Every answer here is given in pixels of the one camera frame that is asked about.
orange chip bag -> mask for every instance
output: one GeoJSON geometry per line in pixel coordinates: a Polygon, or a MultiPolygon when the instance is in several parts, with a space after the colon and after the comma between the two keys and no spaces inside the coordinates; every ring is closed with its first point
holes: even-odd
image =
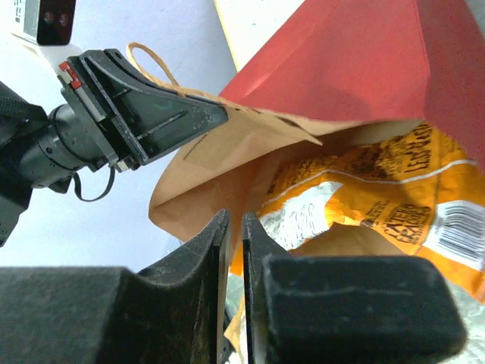
{"type": "Polygon", "coordinates": [[[427,123],[406,136],[281,168],[259,216],[287,250],[333,223],[371,228],[485,302],[485,176],[427,123]]]}

